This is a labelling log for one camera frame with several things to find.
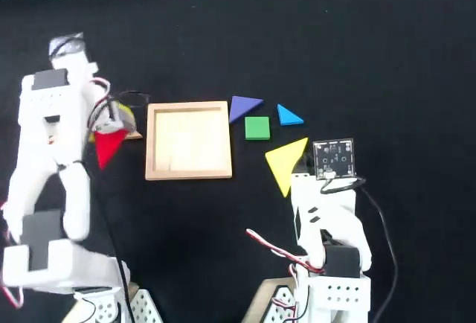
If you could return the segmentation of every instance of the yellow triangle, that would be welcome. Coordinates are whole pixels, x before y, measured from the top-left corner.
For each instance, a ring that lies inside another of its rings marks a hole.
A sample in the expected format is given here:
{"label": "yellow triangle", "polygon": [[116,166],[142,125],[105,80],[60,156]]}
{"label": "yellow triangle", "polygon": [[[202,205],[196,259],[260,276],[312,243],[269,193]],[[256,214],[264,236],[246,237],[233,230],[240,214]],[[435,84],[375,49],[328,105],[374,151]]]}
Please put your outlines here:
{"label": "yellow triangle", "polygon": [[289,193],[292,170],[303,155],[307,139],[300,139],[265,154],[266,161],[268,161],[268,165],[284,197]]}

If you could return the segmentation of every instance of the black table surface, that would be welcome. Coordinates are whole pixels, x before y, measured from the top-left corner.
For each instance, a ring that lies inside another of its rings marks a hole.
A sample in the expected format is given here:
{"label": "black table surface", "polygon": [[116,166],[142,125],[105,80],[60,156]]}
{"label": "black table surface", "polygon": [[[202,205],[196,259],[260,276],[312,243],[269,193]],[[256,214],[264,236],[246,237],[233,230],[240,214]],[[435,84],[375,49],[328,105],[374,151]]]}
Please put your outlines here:
{"label": "black table surface", "polygon": [[[47,44],[83,31],[113,92],[152,102],[261,97],[270,141],[231,126],[232,179],[146,182],[145,143],[125,143],[95,181],[132,280],[165,322],[239,322],[287,262],[245,236],[296,252],[292,208],[264,153],[307,137],[355,139],[358,173],[379,201],[400,266],[382,322],[463,322],[475,283],[476,0],[2,0],[0,199],[16,163],[20,81],[49,68]],[[280,127],[276,104],[303,126]],[[145,109],[136,111],[144,131]],[[94,164],[94,149],[88,161]],[[61,207],[53,178],[37,208]],[[373,252],[373,309],[392,279],[377,213],[358,196]],[[112,253],[92,203],[84,245]],[[3,322],[59,322],[71,297],[26,292]]]}

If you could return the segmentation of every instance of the metal bracket with holes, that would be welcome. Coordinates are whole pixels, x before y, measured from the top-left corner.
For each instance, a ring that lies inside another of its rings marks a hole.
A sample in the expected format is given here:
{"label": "metal bracket with holes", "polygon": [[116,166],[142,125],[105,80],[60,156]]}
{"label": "metal bracket with holes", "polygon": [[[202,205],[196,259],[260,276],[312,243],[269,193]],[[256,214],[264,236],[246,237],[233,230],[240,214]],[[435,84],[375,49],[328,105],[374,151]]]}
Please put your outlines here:
{"label": "metal bracket with holes", "polygon": [[164,323],[147,290],[139,290],[131,301],[135,323]]}

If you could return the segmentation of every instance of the wooden tray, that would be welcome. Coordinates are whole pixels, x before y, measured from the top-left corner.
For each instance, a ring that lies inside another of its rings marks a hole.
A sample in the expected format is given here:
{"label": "wooden tray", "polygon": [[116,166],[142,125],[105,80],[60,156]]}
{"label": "wooden tray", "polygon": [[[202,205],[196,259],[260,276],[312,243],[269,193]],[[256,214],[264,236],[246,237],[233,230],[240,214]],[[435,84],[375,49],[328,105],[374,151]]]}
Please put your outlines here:
{"label": "wooden tray", "polygon": [[228,103],[151,103],[146,179],[231,177]]}

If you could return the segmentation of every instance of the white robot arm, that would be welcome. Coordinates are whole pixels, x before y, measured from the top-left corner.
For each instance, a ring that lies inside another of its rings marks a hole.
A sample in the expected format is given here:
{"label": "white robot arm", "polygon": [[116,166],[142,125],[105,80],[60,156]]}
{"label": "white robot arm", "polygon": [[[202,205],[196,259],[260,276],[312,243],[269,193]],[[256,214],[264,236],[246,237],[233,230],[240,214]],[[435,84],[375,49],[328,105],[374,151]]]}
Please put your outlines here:
{"label": "white robot arm", "polygon": [[[248,234],[279,256],[295,262],[293,317],[271,316],[274,323],[367,323],[370,311],[372,253],[355,216],[357,178],[352,140],[315,142],[315,175],[297,166],[291,178],[291,202],[297,244],[307,253],[295,256]],[[283,308],[273,301],[270,311]]]}
{"label": "white robot arm", "polygon": [[[4,251],[2,283],[53,293],[75,292],[81,298],[89,294],[89,300],[96,302],[113,297],[124,304],[116,259],[89,252],[77,241],[89,234],[90,183],[82,163],[89,135],[100,128],[103,134],[132,131],[135,122],[133,117],[125,121],[117,115],[118,108],[111,102],[89,123],[91,112],[106,99],[109,83],[94,77],[97,65],[88,61],[82,35],[56,38],[51,47],[54,69],[25,76],[22,81],[18,159],[2,207],[11,237],[19,245]],[[65,189],[62,218],[60,211],[35,212],[46,181],[55,173]],[[122,268],[127,284],[129,270],[125,263]],[[88,287],[102,289],[90,292]],[[119,314],[116,306],[111,322]],[[122,307],[120,322],[129,322]]]}

